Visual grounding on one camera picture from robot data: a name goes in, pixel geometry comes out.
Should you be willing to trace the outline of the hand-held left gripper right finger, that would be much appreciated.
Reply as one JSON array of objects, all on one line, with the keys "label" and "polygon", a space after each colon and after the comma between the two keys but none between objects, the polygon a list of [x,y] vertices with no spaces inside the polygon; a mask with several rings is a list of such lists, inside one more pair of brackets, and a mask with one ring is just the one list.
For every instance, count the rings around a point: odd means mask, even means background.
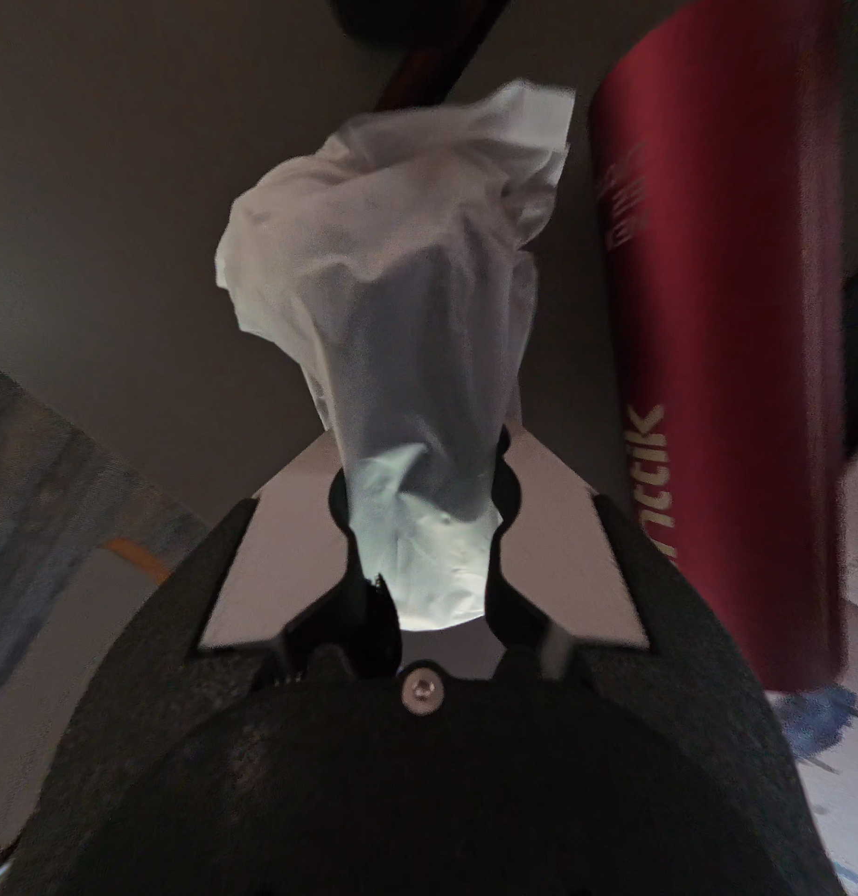
[{"label": "hand-held left gripper right finger", "polygon": [[524,427],[505,427],[492,484],[486,621],[505,646],[550,642],[649,649],[594,500],[578,474]]}]

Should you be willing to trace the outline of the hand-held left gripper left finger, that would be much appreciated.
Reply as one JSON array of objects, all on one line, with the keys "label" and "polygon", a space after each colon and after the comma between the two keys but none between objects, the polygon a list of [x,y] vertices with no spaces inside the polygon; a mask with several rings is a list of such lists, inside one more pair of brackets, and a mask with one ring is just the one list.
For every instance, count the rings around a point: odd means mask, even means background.
[{"label": "hand-held left gripper left finger", "polygon": [[258,490],[199,640],[201,651],[272,640],[342,580],[347,542],[329,504],[340,470],[333,434],[324,432]]}]

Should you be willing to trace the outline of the white tissue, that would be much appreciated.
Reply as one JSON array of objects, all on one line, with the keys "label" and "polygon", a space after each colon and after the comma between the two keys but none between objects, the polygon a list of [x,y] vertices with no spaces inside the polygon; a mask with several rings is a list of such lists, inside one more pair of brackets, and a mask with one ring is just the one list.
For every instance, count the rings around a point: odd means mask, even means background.
[{"label": "white tissue", "polygon": [[498,445],[537,306],[573,90],[351,119],[232,204],[216,284],[295,363],[345,471],[365,577],[405,631],[482,615]]}]

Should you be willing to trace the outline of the dark grey desk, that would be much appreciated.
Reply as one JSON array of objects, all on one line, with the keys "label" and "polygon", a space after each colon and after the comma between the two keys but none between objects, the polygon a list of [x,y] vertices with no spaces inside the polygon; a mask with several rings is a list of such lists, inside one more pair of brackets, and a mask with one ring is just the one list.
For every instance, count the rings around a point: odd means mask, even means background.
[{"label": "dark grey desk", "polygon": [[0,2],[0,362],[192,509],[226,511],[80,697],[10,885],[842,894],[777,692],[640,528],[628,478],[588,111],[694,2],[509,2],[433,105],[513,81],[575,93],[504,428],[597,494],[649,649],[505,647],[486,587],[481,616],[405,631],[363,573],[342,463],[342,580],[264,644],[199,649],[256,493],[330,432],[215,275],[233,202],[379,113],[400,65],[328,3]]}]

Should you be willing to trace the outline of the red electric screwdriver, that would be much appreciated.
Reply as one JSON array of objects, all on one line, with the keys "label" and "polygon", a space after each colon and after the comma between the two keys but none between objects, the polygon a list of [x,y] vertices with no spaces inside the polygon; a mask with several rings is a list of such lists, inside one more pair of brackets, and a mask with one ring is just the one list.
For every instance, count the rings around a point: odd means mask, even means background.
[{"label": "red electric screwdriver", "polygon": [[840,18],[687,4],[588,111],[636,518],[771,692],[846,656]]}]

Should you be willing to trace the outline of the dark red rod black knob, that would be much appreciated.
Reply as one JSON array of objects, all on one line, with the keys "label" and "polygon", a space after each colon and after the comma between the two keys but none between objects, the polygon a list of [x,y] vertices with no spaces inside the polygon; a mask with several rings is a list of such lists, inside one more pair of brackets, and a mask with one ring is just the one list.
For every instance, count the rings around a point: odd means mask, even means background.
[{"label": "dark red rod black knob", "polygon": [[441,103],[457,83],[508,1],[330,1],[345,35],[374,49],[399,51],[397,71],[374,111]]}]

